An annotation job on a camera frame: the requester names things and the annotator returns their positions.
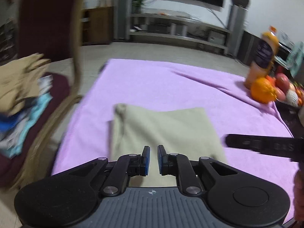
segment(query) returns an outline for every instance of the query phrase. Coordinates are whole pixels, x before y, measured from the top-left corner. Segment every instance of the folded clothes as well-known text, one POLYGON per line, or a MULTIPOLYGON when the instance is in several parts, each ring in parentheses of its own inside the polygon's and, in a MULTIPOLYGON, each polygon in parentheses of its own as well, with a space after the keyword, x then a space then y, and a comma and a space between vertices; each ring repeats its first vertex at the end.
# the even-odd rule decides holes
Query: folded clothes
POLYGON ((24 129, 19 134, 18 142, 15 146, 5 150, 0 149, 0 153, 8 158, 13 158, 16 155, 19 155, 22 151, 23 142, 29 131, 29 129, 37 122, 48 103, 51 101, 52 96, 50 93, 45 93, 37 98, 37 103, 34 107, 31 108, 28 115, 28 121, 25 124, 24 129))
POLYGON ((25 105, 25 99, 37 97, 37 80, 45 73, 49 59, 33 54, 0 66, 0 112, 11 116, 25 105))
POLYGON ((13 129, 13 131, 8 134, 5 138, 0 141, 0 149, 10 149, 18 144, 19 137, 24 130, 27 122, 29 120, 29 116, 25 116, 13 129))
POLYGON ((22 119, 20 116, 22 112, 18 112, 12 116, 5 116, 0 114, 0 133, 5 133, 17 125, 17 123, 22 119))
POLYGON ((53 76, 47 75, 38 79, 38 84, 40 88, 39 96, 47 93, 52 87, 53 76))

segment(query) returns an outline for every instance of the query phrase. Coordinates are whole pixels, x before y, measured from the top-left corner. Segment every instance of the orange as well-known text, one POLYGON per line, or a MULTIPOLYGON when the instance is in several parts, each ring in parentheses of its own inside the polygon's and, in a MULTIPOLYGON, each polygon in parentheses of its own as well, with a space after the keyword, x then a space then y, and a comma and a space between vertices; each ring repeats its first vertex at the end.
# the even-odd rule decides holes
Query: orange
POLYGON ((298 97, 302 97, 302 93, 301 93, 301 90, 300 90, 300 89, 296 88, 296 89, 295 89, 295 92, 296 92, 296 94, 298 95, 298 97))
POLYGON ((269 82, 275 87, 276 86, 276 80, 272 77, 270 77, 269 75, 266 75, 265 77, 267 80, 269 80, 269 82))
POLYGON ((256 79, 250 88, 251 97, 262 104, 276 100, 276 89, 266 78, 256 79))
POLYGON ((300 97, 298 98, 298 106, 303 106, 303 100, 300 97))

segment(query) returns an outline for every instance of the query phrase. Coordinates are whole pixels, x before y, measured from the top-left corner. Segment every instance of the pink cloth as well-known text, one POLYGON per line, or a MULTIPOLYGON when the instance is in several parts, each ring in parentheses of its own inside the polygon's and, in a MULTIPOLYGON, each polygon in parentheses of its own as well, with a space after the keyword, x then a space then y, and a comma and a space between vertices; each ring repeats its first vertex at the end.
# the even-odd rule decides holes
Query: pink cloth
MULTIPOLYGON (((117 103, 155 111, 203 107, 224 147, 225 135, 230 133, 292 137, 275 104, 252 100, 243 81, 237 75, 199 67, 112 59, 73 114, 53 174, 109 157, 109 128, 117 103)), ((296 163, 246 150, 224 150, 232 167, 276 183, 292 203, 296 163)), ((285 220, 292 217, 291 204, 285 220)))

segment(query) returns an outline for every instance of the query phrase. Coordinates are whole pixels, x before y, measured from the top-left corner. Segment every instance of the potted plant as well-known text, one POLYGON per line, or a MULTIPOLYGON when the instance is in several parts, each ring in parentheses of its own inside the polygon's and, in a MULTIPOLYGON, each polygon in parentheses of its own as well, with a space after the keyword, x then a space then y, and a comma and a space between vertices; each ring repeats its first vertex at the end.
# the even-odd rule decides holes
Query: potted plant
POLYGON ((141 8, 145 4, 145 0, 132 0, 133 13, 141 13, 141 8))

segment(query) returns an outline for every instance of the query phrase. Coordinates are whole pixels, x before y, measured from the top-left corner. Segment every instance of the tile floor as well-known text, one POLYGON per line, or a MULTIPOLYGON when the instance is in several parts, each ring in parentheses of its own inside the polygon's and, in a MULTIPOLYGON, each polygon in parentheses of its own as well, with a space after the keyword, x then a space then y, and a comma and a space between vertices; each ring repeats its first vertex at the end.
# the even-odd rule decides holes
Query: tile floor
MULTIPOLYGON (((141 43, 112 43, 81 47, 83 80, 80 93, 85 94, 98 76, 98 71, 110 58, 166 61, 215 69, 246 76, 248 67, 233 59, 212 53, 168 45, 141 43)), ((52 63, 50 72, 67 75, 71 79, 70 60, 52 63)), ((66 129, 73 111, 64 119, 52 137, 49 149, 54 152, 66 129)), ((13 200, 17 191, 0 191, 0 228, 17 228, 21 223, 14 210, 13 200)))

